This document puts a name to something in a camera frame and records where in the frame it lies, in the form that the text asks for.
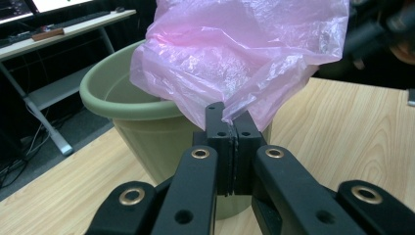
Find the table surface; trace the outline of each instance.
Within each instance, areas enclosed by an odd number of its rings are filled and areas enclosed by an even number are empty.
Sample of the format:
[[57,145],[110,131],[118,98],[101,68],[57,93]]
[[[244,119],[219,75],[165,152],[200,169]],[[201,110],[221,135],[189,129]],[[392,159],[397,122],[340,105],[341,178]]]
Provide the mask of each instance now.
[[[290,150],[323,185],[362,179],[415,210],[415,108],[407,91],[311,78],[278,111],[271,144]],[[0,203],[0,234],[83,234],[121,183],[152,182],[115,129]],[[260,234],[252,209],[216,234]]]
[[70,39],[79,35],[80,33],[85,33],[87,31],[97,29],[98,27],[113,24],[117,21],[125,19],[126,17],[132,16],[135,13],[135,10],[125,10],[122,13],[110,12],[109,15],[102,16],[88,22],[78,23],[69,27],[65,27],[64,35],[57,35],[39,41],[33,41],[33,39],[30,38],[25,41],[14,43],[10,46],[0,49],[0,61],[6,61],[18,55]]

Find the shelf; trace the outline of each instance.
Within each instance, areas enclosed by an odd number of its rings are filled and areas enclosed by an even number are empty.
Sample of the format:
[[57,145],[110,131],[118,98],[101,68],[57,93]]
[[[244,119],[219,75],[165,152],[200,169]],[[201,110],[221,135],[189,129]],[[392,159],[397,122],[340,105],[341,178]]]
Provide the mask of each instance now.
[[39,110],[43,110],[79,91],[79,84],[94,65],[74,72],[28,94]]

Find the monitor screen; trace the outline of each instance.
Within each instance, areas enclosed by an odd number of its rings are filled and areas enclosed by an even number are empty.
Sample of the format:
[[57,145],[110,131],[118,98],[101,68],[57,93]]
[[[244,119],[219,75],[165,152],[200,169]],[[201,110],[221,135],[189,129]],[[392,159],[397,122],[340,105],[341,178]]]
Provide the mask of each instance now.
[[92,0],[32,0],[38,13],[50,12],[91,1]]
[[0,0],[0,24],[33,16],[24,0]]

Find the floor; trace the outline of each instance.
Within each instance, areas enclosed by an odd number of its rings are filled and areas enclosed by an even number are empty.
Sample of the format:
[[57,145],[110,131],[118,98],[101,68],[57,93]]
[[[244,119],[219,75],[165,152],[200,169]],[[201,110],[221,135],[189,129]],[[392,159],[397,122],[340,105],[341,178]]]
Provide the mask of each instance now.
[[[77,151],[112,127],[113,123],[109,119],[96,116],[82,108],[56,128]],[[70,158],[70,156],[63,156],[53,141],[50,138],[46,139],[46,137],[47,135],[43,140],[40,137],[36,139],[33,146],[46,142],[41,145],[35,155],[29,156],[25,166],[23,162],[19,162],[10,168],[7,178],[3,182],[3,187],[0,189],[0,201],[9,197],[54,165]]]

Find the keyboard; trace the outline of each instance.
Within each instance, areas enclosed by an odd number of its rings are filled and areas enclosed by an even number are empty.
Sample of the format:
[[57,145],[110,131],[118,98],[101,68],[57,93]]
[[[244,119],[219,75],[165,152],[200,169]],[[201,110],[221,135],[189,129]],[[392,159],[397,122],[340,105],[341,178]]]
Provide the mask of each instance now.
[[[80,18],[75,18],[75,19],[69,20],[67,22],[52,24],[52,25],[48,26],[48,28],[52,30],[52,29],[56,29],[56,28],[60,28],[60,27],[68,27],[68,26],[72,26],[72,25],[75,25],[75,24],[81,24],[81,23],[84,23],[84,22],[88,22],[88,21],[91,21],[91,20],[106,16],[106,15],[109,15],[110,13],[111,12],[109,12],[109,11],[92,13],[92,14],[89,14],[89,15],[86,15],[86,16],[83,16],[83,17],[80,17]],[[28,32],[20,33],[16,36],[9,36],[6,39],[1,39],[2,42],[0,43],[0,48],[5,47],[5,46],[10,46],[13,43],[28,40],[29,38],[31,38],[31,36],[33,36],[35,34],[38,34],[38,33],[41,33],[41,32],[42,32],[42,30],[37,29],[35,31],[28,31]]]
[[93,14],[89,14],[89,15],[80,17],[80,18],[75,18],[75,19],[69,20],[67,22],[55,23],[55,24],[49,26],[49,28],[50,29],[56,29],[56,28],[60,28],[60,27],[68,27],[68,26],[72,26],[72,25],[75,25],[75,24],[81,24],[81,23],[88,22],[88,21],[106,16],[106,15],[109,15],[109,14],[110,14],[110,12],[108,12],[108,11],[97,12],[97,13],[93,13]]

